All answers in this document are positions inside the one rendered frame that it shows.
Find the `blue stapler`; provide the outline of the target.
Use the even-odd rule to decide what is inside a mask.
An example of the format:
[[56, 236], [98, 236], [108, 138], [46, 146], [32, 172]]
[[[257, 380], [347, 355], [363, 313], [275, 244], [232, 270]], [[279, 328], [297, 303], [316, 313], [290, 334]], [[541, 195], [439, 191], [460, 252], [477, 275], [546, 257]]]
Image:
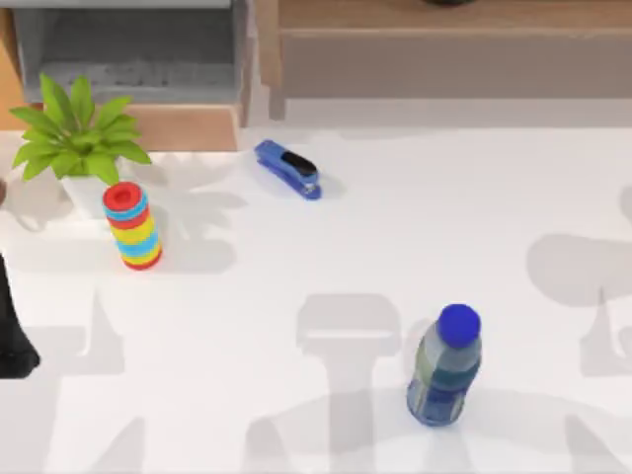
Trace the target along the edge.
[[314, 163], [273, 140], [264, 140], [254, 148], [258, 163], [278, 176], [307, 200], [322, 196], [320, 174]]

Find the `pale wooden drawer front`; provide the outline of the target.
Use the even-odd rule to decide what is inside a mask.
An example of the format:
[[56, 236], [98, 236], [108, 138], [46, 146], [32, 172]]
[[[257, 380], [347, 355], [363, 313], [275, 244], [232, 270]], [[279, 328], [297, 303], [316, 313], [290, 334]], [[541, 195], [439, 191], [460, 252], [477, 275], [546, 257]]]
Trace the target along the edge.
[[236, 151], [245, 120], [241, 104], [131, 105], [125, 111], [136, 119], [138, 144], [151, 152]]

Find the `stack of coloured rings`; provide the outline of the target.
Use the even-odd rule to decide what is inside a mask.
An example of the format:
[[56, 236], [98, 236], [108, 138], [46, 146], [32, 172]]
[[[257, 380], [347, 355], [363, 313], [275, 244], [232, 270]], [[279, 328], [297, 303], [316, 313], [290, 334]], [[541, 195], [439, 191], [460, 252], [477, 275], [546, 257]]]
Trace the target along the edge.
[[123, 263], [137, 271], [153, 267], [162, 244], [146, 192], [134, 182], [119, 182], [106, 189], [102, 206]]

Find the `clear bottle with blue cap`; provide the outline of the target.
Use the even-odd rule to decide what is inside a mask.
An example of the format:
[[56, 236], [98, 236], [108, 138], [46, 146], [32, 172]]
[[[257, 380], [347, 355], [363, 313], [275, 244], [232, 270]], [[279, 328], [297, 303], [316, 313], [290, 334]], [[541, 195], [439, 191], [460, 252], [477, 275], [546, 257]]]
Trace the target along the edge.
[[455, 423], [482, 362], [482, 323], [469, 305], [445, 306], [420, 340], [407, 407], [420, 423]]

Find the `green plant in white pot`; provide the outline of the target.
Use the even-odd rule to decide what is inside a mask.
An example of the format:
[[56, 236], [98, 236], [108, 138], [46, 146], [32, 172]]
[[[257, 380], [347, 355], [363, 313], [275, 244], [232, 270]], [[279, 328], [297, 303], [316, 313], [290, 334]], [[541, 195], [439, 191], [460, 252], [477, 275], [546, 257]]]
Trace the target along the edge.
[[12, 167], [23, 169], [25, 182], [50, 170], [79, 214], [101, 218], [104, 192], [121, 181], [119, 162], [151, 163], [138, 144], [137, 120], [127, 112], [132, 97], [119, 95], [98, 105], [85, 75], [77, 76], [65, 90], [42, 73], [39, 90], [41, 110], [27, 106], [10, 110], [27, 125], [22, 135], [25, 143]]

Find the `pulled-out wooden drawer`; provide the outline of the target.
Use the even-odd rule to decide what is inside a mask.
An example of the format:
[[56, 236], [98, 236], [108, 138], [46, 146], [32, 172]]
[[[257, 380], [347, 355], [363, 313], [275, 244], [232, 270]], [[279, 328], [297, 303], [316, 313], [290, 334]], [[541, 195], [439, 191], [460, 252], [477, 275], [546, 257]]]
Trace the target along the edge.
[[245, 124], [247, 23], [247, 0], [0, 0], [0, 129], [22, 128], [10, 110], [40, 103], [42, 73], [87, 76], [97, 103], [241, 104]]

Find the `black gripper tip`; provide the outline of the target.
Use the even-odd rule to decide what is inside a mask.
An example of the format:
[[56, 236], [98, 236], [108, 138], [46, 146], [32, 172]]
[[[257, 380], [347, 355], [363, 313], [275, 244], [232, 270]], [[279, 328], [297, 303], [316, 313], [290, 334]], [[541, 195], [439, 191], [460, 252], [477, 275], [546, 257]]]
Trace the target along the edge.
[[27, 378], [39, 365], [40, 355], [20, 324], [0, 253], [0, 380]]

